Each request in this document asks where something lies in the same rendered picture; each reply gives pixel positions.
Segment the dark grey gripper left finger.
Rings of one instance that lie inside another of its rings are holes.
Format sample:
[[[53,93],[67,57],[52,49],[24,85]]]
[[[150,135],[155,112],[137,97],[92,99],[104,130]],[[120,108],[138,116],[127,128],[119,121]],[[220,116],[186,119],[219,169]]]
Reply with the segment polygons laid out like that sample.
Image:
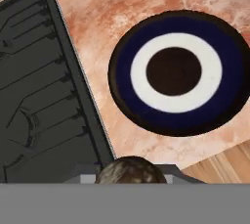
[[[94,184],[101,171],[99,164],[77,164],[63,176],[67,184]]]

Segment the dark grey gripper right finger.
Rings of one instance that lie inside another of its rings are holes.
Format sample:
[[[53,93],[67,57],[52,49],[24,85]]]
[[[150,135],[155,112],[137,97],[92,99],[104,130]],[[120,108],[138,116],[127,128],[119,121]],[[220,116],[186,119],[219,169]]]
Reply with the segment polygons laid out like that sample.
[[[160,169],[168,179],[172,179],[173,184],[203,184],[203,181],[185,175],[175,164],[161,164]]]

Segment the brown speckled mushroom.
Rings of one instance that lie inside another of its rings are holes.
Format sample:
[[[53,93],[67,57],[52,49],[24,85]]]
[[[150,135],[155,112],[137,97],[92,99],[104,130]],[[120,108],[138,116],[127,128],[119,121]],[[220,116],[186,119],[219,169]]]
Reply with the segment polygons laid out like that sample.
[[[166,184],[163,172],[143,157],[120,157],[97,176],[96,184]]]

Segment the black hob with grates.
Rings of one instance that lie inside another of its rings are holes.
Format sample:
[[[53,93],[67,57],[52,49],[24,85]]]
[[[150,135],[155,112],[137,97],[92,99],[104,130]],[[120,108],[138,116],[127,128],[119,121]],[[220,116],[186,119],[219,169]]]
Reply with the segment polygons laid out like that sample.
[[[112,160],[57,1],[0,2],[0,183],[64,183]]]

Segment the round plate, blue white rings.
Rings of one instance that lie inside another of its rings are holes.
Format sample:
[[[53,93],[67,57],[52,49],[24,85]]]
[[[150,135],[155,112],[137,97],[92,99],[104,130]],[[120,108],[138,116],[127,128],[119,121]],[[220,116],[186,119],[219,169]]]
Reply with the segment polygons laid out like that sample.
[[[169,11],[122,36],[107,75],[115,104],[134,123],[194,136],[224,125],[250,98],[250,47],[215,16]]]

